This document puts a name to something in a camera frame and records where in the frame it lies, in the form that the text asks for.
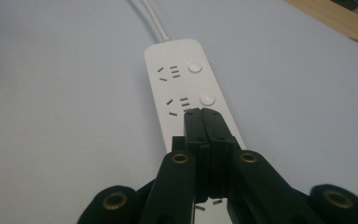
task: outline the power strip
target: power strip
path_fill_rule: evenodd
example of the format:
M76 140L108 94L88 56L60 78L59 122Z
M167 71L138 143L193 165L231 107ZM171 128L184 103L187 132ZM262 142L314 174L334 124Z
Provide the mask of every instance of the power strip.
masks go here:
M184 135L184 113L208 107L219 111L242 149L245 144L199 42L167 41L149 47L145 62L167 152Z

